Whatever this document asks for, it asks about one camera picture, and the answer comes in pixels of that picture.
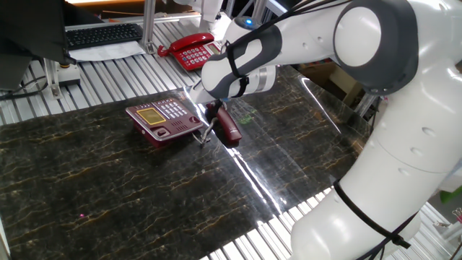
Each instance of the telephone handset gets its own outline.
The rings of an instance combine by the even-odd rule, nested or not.
[[[206,32],[181,38],[168,49],[161,45],[157,54],[165,57],[171,53],[189,71],[201,68],[211,55],[219,54],[219,49],[218,42],[214,42],[214,36]]]

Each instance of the desk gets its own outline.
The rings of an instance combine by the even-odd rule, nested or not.
[[[155,149],[124,108],[182,90],[0,128],[0,213],[16,259],[198,259],[342,177],[368,126],[280,68],[267,93],[229,103],[243,133]]]

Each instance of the telephone display screen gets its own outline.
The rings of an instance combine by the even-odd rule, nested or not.
[[[208,45],[208,47],[212,50],[213,53],[219,54],[219,51],[217,47],[215,47],[215,45],[211,44],[211,45]]]
[[[154,108],[138,110],[137,113],[150,125],[165,121],[165,119]]]

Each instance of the metal grating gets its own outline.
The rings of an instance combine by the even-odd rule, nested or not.
[[[198,18],[154,24],[154,45],[169,46],[173,41],[196,33]],[[138,55],[109,61],[78,64],[81,83],[62,87],[63,97],[54,100],[42,92],[33,97],[0,102],[0,125],[13,124],[40,116],[54,115],[90,106],[110,103],[142,95],[155,94],[193,85],[198,72],[187,72],[171,56]],[[33,61],[23,82],[45,76],[42,64]],[[35,91],[39,86],[19,93]]]
[[[200,260],[288,259],[292,253],[290,247],[292,226],[316,207],[330,191],[331,188],[327,188],[267,223],[258,223],[258,228]],[[448,221],[428,202],[421,208],[420,213],[422,225],[419,232],[410,240],[412,246],[409,249],[400,248],[385,260],[447,260],[456,250],[439,237],[432,226],[435,221],[443,223]]]

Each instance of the black cable tie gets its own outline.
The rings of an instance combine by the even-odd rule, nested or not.
[[[334,189],[341,198],[341,200],[344,201],[344,203],[350,208],[353,213],[358,216],[364,223],[366,223],[368,226],[370,226],[373,230],[377,231],[384,237],[388,238],[391,240],[395,245],[397,246],[402,246],[406,249],[408,249],[411,244],[407,243],[399,234],[401,232],[400,230],[395,230],[393,233],[389,232],[385,228],[381,227],[379,224],[377,224],[374,220],[370,219],[356,204],[352,202],[351,199],[345,194],[344,190],[340,187],[339,180],[334,182]],[[408,221],[405,222],[405,224],[409,224],[411,222],[412,218],[414,218],[415,215],[411,216]]]
[[[236,96],[233,96],[232,98],[238,98],[244,95],[244,92],[245,92],[245,89],[247,88],[248,83],[249,83],[249,79],[247,76],[239,79],[239,85],[240,85],[239,92],[236,94]]]

